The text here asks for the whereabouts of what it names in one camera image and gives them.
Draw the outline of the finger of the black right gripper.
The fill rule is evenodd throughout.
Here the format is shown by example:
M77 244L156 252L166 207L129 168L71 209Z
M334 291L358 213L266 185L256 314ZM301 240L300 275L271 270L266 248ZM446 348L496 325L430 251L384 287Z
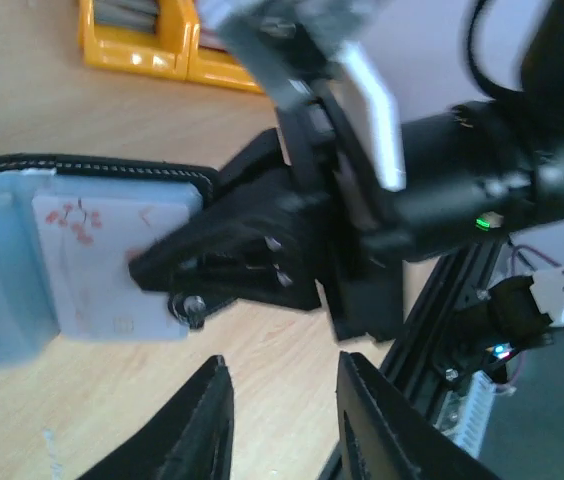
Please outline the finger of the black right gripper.
M223 295L197 295L190 292L172 293L167 309L173 319L189 330L202 330L206 321L221 310L233 305L235 298Z

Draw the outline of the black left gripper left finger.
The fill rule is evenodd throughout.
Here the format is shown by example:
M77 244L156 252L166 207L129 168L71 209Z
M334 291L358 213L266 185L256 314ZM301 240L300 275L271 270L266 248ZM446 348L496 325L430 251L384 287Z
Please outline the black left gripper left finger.
M138 432L81 477L228 479L233 435L233 384L224 358L214 355Z

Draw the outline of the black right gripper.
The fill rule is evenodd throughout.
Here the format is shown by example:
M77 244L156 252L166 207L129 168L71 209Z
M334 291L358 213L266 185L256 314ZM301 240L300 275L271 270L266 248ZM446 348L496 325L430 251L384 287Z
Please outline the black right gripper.
M403 263L374 250L390 226L369 155L325 81L219 172L220 196L129 263L144 291L321 305L335 336L383 343L404 329Z

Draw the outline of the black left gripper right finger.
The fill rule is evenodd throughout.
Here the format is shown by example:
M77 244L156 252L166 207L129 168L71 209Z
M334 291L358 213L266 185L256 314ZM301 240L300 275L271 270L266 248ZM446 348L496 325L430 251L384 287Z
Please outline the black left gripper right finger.
M364 355L339 355L336 397L344 479L496 477L428 424Z

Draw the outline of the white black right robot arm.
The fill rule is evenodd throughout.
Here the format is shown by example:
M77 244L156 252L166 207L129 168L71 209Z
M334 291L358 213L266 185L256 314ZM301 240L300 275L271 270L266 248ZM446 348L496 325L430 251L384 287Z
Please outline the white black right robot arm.
M403 265L564 219L564 1L552 2L521 63L519 90L466 57L484 102L389 124L405 185L385 189L361 123L325 85L279 110L221 171L220 195L133 259L148 292L326 307L337 339L403 329Z

